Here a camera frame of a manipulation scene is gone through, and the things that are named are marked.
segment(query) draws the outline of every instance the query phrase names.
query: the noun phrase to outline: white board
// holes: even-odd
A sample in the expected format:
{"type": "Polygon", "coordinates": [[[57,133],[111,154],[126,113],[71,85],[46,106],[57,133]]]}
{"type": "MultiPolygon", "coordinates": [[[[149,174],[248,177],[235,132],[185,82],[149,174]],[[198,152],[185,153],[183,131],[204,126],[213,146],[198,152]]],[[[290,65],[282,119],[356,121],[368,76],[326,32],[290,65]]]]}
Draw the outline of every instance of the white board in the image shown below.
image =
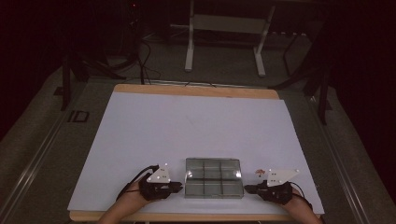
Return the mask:
{"type": "MultiPolygon", "coordinates": [[[[259,184],[257,169],[298,169],[316,214],[318,192],[282,100],[113,92],[72,199],[70,211],[106,211],[142,169],[168,164],[172,181],[185,181],[190,157],[240,160],[242,180],[259,184]]],[[[258,195],[242,199],[185,199],[184,191],[140,212],[285,214],[258,195]]]]}

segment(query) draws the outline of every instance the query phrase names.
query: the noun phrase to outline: forearm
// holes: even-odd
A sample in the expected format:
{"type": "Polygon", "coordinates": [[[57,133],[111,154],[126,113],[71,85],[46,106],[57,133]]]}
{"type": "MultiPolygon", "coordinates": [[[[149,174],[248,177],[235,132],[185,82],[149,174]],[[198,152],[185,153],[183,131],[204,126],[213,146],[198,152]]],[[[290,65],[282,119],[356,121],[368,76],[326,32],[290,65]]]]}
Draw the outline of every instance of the forearm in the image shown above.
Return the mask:
{"type": "Polygon", "coordinates": [[[302,199],[293,196],[293,198],[282,207],[289,212],[289,214],[298,222],[304,224],[322,224],[308,204],[302,199]]]}
{"type": "Polygon", "coordinates": [[[124,193],[99,219],[98,224],[116,224],[149,202],[138,191],[124,193]]]}
{"type": "Polygon", "coordinates": [[[122,206],[122,204],[114,203],[99,219],[98,224],[116,224],[119,223],[123,218],[137,212],[144,205],[133,204],[128,208],[122,206]]]}

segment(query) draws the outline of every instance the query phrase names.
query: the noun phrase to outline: white robotic attachment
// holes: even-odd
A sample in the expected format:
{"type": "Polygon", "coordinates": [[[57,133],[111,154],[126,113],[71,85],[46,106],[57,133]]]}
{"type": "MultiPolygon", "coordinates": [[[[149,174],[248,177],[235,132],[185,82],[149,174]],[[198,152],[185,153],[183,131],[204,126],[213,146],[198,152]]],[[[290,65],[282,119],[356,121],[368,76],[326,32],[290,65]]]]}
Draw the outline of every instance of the white robotic attachment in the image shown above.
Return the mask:
{"type": "Polygon", "coordinates": [[[282,185],[300,173],[299,170],[268,170],[267,186],[282,185]]]}
{"type": "Polygon", "coordinates": [[[163,183],[163,184],[168,184],[169,182],[171,182],[167,163],[165,164],[165,166],[160,167],[156,172],[154,172],[154,174],[152,174],[147,181],[148,183],[163,183]]]}

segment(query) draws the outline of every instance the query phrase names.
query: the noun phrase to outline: black glove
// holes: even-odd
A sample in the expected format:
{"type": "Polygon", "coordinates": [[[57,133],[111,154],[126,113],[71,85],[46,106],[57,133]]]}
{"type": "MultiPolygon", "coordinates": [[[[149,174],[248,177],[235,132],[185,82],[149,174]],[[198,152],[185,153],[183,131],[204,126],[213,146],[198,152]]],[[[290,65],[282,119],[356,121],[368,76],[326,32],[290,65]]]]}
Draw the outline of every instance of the black glove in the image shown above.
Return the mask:
{"type": "Polygon", "coordinates": [[[290,182],[268,187],[267,181],[264,180],[258,185],[246,185],[245,190],[250,194],[258,194],[263,200],[271,203],[286,204],[292,198],[292,187],[290,182]]]}
{"type": "Polygon", "coordinates": [[[183,189],[180,182],[169,183],[148,183],[147,179],[151,176],[147,173],[139,181],[140,194],[147,200],[166,199],[171,193],[178,193],[183,189]]]}

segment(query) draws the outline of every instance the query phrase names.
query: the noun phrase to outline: white table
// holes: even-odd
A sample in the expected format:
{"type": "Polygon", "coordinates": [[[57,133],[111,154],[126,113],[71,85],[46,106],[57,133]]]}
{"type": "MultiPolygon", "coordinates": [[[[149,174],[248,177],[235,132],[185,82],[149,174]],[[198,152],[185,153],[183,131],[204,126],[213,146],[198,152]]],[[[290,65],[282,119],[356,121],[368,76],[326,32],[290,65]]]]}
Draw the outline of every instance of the white table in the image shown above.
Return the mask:
{"type": "MultiPolygon", "coordinates": [[[[188,157],[236,158],[244,185],[261,183],[257,169],[299,169],[292,181],[314,212],[324,214],[290,114],[275,91],[118,85],[68,206],[75,221],[95,221],[126,183],[149,165],[168,163],[184,183],[188,157]]],[[[134,221],[290,219],[258,195],[186,199],[184,191],[129,216],[134,221]]]]}

